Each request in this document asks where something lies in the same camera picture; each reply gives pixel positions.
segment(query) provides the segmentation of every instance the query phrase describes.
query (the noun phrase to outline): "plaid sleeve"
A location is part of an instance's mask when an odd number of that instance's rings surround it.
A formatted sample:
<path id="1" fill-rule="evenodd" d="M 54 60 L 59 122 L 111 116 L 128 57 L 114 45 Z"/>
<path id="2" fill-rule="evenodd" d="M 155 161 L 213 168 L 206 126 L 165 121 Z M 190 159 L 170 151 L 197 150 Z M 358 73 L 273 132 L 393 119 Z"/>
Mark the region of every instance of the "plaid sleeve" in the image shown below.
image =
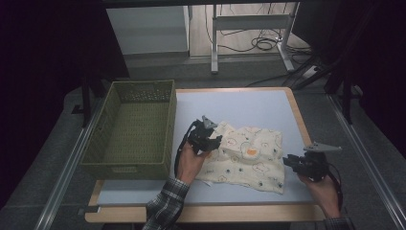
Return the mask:
<path id="1" fill-rule="evenodd" d="M 327 218 L 324 223 L 327 230 L 355 230 L 350 218 Z"/>
<path id="2" fill-rule="evenodd" d="M 161 193 L 147 204 L 147 223 L 143 229 L 177 229 L 173 224 L 182 213 L 189 186 L 169 178 Z"/>

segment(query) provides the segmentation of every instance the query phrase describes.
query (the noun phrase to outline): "wicker basket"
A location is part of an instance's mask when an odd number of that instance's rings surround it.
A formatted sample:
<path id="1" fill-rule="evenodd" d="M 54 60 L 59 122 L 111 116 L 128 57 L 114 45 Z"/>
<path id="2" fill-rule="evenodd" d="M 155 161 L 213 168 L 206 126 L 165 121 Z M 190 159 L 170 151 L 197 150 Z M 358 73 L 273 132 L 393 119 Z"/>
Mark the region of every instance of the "wicker basket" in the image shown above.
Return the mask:
<path id="1" fill-rule="evenodd" d="M 97 179 L 167 179 L 173 80 L 113 82 L 80 164 Z"/>

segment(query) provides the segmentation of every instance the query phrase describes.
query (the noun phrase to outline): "dark background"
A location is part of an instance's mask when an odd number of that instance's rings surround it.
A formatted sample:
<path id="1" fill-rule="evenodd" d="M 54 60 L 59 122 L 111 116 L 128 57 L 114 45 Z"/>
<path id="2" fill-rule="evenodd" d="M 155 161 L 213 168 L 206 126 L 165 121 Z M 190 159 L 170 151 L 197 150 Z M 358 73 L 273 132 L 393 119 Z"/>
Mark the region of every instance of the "dark background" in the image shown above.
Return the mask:
<path id="1" fill-rule="evenodd" d="M 323 35 L 319 42 L 333 43 L 323 52 L 326 63 L 338 56 L 351 33 L 350 27 L 369 4 L 343 2 L 334 8 L 336 17 L 327 36 L 326 23 L 319 23 Z M 381 4 L 357 42 L 350 64 L 353 82 L 364 91 L 362 106 L 403 154 L 405 12 L 404 1 Z M 314 35 L 318 34 L 315 22 L 323 20 L 317 16 L 309 16 L 307 23 Z M 0 35 L 3 207 L 54 127 L 64 96 L 79 87 L 84 77 L 113 80 L 128 77 L 128 73 L 102 5 L 1 1 Z"/>

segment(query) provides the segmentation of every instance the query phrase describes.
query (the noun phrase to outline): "hand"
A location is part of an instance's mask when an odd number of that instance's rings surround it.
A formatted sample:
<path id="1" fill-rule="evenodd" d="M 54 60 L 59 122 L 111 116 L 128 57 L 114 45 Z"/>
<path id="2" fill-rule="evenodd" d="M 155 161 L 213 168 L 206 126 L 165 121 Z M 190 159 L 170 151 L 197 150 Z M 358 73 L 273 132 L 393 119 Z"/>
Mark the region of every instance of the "hand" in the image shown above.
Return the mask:
<path id="1" fill-rule="evenodd" d="M 298 175 L 299 179 L 307 186 L 313 198 L 322 208 L 327 219 L 340 218 L 338 209 L 338 195 L 335 191 L 334 182 L 327 175 L 319 182 L 313 182 L 309 178 Z"/>
<path id="2" fill-rule="evenodd" d="M 206 151 L 197 155 L 194 153 L 191 144 L 186 142 L 180 153 L 176 178 L 191 185 L 202 169 L 204 159 L 209 153 L 209 151 Z"/>

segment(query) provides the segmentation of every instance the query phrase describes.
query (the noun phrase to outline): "patterned cloth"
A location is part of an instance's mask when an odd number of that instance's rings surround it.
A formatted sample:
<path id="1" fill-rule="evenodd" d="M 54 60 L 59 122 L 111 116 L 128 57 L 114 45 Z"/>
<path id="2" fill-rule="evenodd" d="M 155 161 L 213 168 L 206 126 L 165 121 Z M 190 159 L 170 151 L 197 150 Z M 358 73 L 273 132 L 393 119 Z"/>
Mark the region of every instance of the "patterned cloth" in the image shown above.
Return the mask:
<path id="1" fill-rule="evenodd" d="M 259 191 L 283 193 L 282 133 L 218 124 L 211 138 L 222 135 L 220 147 L 206 157 L 196 179 L 242 185 Z"/>
<path id="2" fill-rule="evenodd" d="M 182 213 L 189 186 L 178 179 L 169 178 L 161 193 L 147 204 L 145 230 L 179 229 L 174 223 Z M 353 230 L 350 218 L 325 219 L 327 230 Z"/>

